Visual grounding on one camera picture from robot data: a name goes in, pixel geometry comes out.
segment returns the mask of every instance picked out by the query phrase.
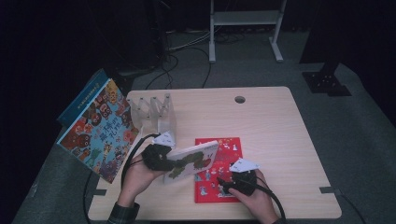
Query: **colorful book cover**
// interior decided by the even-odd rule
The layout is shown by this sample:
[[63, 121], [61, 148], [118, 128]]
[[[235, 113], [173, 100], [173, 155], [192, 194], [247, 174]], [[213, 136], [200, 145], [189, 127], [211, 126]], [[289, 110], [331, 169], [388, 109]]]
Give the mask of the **colorful book cover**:
[[231, 194], [222, 190], [217, 177], [231, 181], [231, 164], [242, 158], [241, 142], [238, 137], [227, 138], [197, 138], [195, 145], [217, 140], [219, 150], [210, 169], [195, 175], [195, 202], [196, 203], [237, 203]]
[[71, 108], [85, 105], [57, 144], [112, 183], [138, 134], [126, 98], [116, 83], [100, 70], [58, 120], [70, 120]]
[[188, 175], [195, 175], [198, 172], [210, 169], [218, 152], [218, 147], [218, 141], [214, 140], [181, 150], [172, 150], [166, 155], [167, 159], [184, 165], [175, 167], [172, 171], [163, 175], [163, 182], [169, 184]]

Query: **gray floor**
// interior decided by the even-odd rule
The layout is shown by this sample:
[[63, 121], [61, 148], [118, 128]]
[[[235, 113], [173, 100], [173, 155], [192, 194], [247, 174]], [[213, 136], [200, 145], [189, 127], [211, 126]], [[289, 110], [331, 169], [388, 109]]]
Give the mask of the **gray floor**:
[[[352, 96], [313, 94], [301, 75], [318, 71], [322, 64], [299, 64], [308, 33], [279, 36], [284, 62], [276, 63], [268, 33], [246, 35], [232, 45], [217, 45], [205, 88], [286, 86], [290, 88], [318, 156], [332, 186], [340, 189], [359, 209], [367, 223], [394, 223], [396, 219], [396, 130], [361, 85], [359, 77], [340, 65], [336, 76]], [[197, 35], [171, 35], [173, 46]], [[207, 51], [207, 43], [196, 48]], [[174, 53], [177, 67], [170, 72], [173, 89], [202, 88], [209, 69], [206, 56], [196, 49]], [[165, 63], [169, 68], [175, 62]], [[133, 89], [143, 90], [161, 69], [135, 80]], [[164, 89], [167, 76], [149, 89]], [[98, 177], [65, 151], [54, 147], [33, 197], [27, 197], [14, 223], [87, 223], [83, 192], [89, 180], [87, 207]], [[357, 213], [341, 197], [343, 215], [336, 220], [290, 220], [289, 223], [361, 223]]]

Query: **red booklet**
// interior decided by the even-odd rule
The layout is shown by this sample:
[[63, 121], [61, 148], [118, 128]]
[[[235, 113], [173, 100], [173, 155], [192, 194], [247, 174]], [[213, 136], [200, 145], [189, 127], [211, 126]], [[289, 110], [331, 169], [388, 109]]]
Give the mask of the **red booklet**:
[[217, 140], [218, 153], [210, 169], [195, 175], [195, 202], [196, 203], [237, 203], [231, 194], [225, 194], [217, 177], [230, 181], [232, 172], [231, 163], [242, 158], [241, 141], [238, 137], [227, 138], [197, 138], [195, 145]]

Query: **hand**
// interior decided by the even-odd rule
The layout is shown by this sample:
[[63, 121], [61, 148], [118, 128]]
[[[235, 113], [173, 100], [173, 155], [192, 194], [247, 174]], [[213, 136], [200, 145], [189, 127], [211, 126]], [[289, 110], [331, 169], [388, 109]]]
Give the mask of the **hand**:
[[117, 200], [119, 206], [133, 206], [136, 196], [145, 191], [155, 178], [166, 173], [165, 171], [150, 170], [141, 160], [143, 160], [143, 158], [142, 155], [139, 154], [131, 161], [131, 163], [136, 163], [126, 172], [122, 190]]
[[[264, 174], [260, 170], [255, 170], [257, 184], [267, 188], [264, 183]], [[247, 196], [236, 189], [229, 189], [229, 192], [243, 203], [250, 211], [251, 215], [257, 218], [261, 224], [271, 224], [279, 219], [277, 216], [271, 197], [262, 190], [255, 189], [253, 194]]]

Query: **wrist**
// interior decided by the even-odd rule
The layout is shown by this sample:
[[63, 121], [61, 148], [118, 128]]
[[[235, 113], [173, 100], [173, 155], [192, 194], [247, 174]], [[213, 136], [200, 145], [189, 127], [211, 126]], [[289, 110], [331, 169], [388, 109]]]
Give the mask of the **wrist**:
[[121, 191], [119, 198], [117, 199], [117, 204], [122, 207], [132, 207], [134, 206], [134, 200], [137, 194], [129, 191]]
[[258, 217], [258, 220], [261, 224], [273, 224], [275, 223], [279, 217], [276, 214], [271, 214], [270, 216], [261, 216]]

